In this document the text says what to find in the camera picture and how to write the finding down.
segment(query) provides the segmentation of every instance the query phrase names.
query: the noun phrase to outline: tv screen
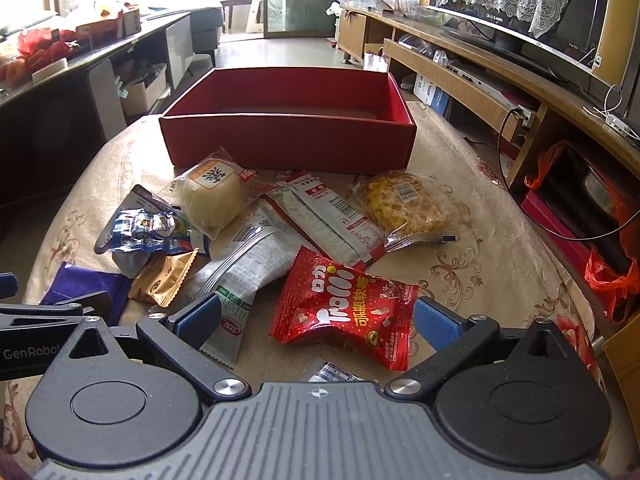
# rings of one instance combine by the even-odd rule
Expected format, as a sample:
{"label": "tv screen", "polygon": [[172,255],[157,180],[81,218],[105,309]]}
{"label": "tv screen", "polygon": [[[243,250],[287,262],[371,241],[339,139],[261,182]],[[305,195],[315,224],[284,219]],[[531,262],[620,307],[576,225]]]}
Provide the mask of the tv screen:
{"label": "tv screen", "polygon": [[502,10],[464,1],[447,1],[438,5],[438,0],[431,0],[431,6],[475,18],[492,27],[501,27],[530,43],[562,53],[574,62],[591,67],[602,34],[607,1],[568,0],[560,19],[538,37],[529,31],[531,22],[519,20]]}

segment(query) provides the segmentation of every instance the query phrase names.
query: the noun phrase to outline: barcode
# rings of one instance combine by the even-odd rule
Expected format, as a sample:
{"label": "barcode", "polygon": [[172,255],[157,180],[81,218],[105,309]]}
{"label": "barcode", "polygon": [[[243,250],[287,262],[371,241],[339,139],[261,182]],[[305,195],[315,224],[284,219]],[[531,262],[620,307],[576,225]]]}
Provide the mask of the barcode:
{"label": "barcode", "polygon": [[360,212],[356,208],[352,207],[351,204],[345,202],[339,196],[332,198],[331,200],[329,200],[329,202],[349,220],[353,220],[360,214]]}
{"label": "barcode", "polygon": [[255,226],[253,224],[245,225],[244,227],[242,227],[242,229],[240,229],[236,233],[236,236],[234,236],[231,241],[232,242],[245,242],[245,241],[247,241],[249,238],[251,238],[251,236],[254,235],[256,227],[257,226]]}
{"label": "barcode", "polygon": [[400,200],[403,202],[411,202],[411,200],[418,198],[418,192],[415,190],[414,186],[408,182],[398,184],[397,186],[394,186],[394,189],[398,192]]}

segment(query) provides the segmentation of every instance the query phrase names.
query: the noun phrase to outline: patterned tablecloth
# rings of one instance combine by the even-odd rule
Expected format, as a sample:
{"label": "patterned tablecloth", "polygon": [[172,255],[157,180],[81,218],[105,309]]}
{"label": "patterned tablecloth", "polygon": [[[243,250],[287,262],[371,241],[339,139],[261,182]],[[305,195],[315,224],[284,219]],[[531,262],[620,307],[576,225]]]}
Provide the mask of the patterned tablecloth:
{"label": "patterned tablecloth", "polygon": [[[409,169],[432,174],[441,189],[474,215],[474,232],[456,243],[417,244],[386,254],[369,272],[407,283],[462,316],[487,314],[503,326],[523,327],[535,316],[551,317],[589,357],[593,316],[577,285],[540,241],[497,179],[447,121],[421,103],[409,103],[418,124]],[[353,176],[321,175],[346,196]],[[38,303],[62,262],[117,272],[110,254],[94,254],[94,241],[135,184],[158,192],[174,177],[158,125],[149,116],[110,140],[65,200],[45,236],[31,271],[25,303]],[[226,231],[233,232],[236,224]],[[227,240],[223,232],[213,250]],[[263,289],[252,307],[235,373],[254,391],[264,380],[298,380],[311,359],[322,358],[361,378],[385,383],[390,372],[360,354],[322,344],[286,346],[268,337],[282,281]],[[148,309],[130,301],[121,323],[134,323]],[[412,331],[410,365],[433,349]],[[595,363],[591,369],[600,380]],[[38,378],[6,384],[3,443],[28,472],[38,458],[24,424],[24,407]]]}

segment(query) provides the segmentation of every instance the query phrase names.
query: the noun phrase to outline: purple candy wrapper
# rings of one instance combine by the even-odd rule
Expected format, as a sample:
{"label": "purple candy wrapper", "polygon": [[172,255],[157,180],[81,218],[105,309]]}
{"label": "purple candy wrapper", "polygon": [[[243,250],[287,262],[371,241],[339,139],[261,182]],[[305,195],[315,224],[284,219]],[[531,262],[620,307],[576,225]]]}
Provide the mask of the purple candy wrapper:
{"label": "purple candy wrapper", "polygon": [[49,291],[40,304],[53,305],[59,301],[105,290],[111,296],[111,313],[106,321],[109,326],[114,326],[118,324],[127,303],[132,281],[123,274],[83,269],[65,262],[58,269]]}

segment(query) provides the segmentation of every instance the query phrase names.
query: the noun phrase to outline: snack packaging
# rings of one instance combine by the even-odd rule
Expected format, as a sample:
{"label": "snack packaging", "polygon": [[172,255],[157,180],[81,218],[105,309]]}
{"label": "snack packaging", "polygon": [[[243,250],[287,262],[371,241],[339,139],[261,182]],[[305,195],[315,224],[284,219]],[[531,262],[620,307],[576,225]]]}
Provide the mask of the snack packaging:
{"label": "snack packaging", "polygon": [[175,256],[154,254],[133,281],[129,298],[168,307],[180,290],[197,254],[197,249]]}
{"label": "snack packaging", "polygon": [[314,358],[304,371],[302,380],[307,383],[341,383],[362,379],[331,361]]}
{"label": "snack packaging", "polygon": [[131,279],[123,274],[83,269],[64,262],[40,304],[53,305],[104,290],[111,297],[111,311],[106,322],[109,326],[116,326],[127,303],[130,286]]}
{"label": "snack packaging", "polygon": [[368,178],[353,192],[386,235],[387,251],[414,242],[454,242],[471,227],[458,206],[428,176],[404,171]]}
{"label": "snack packaging", "polygon": [[107,241],[98,254],[108,249],[128,253],[164,251],[179,254],[191,251],[190,226],[175,211],[147,212],[142,208],[119,211]]}
{"label": "snack packaging", "polygon": [[250,183],[254,178],[255,171],[244,170],[220,148],[172,180],[161,194],[179,204],[191,223],[214,240],[260,196],[260,190]]}
{"label": "snack packaging", "polygon": [[[137,217],[130,213],[133,210],[143,213]],[[156,214],[161,215],[153,223]],[[126,230],[131,232],[130,239],[126,237]],[[134,233],[142,238],[134,239]],[[100,232],[94,252],[103,254],[114,249],[111,251],[114,263],[125,276],[135,278],[151,253],[166,250],[167,246],[171,250],[166,252],[171,254],[190,253],[198,248],[199,254],[209,256],[209,239],[193,228],[182,212],[136,184]]]}
{"label": "snack packaging", "polygon": [[382,231],[310,173],[277,182],[266,197],[332,260],[365,269],[385,253]]}
{"label": "snack packaging", "polygon": [[304,244],[308,242],[261,203],[226,250],[184,283],[172,310],[212,290],[222,302],[220,326],[202,346],[204,353],[231,368],[236,365],[256,292],[285,276]]}
{"label": "snack packaging", "polygon": [[354,349],[405,371],[417,297],[417,285],[372,276],[302,247],[270,335],[281,343],[323,341]]}

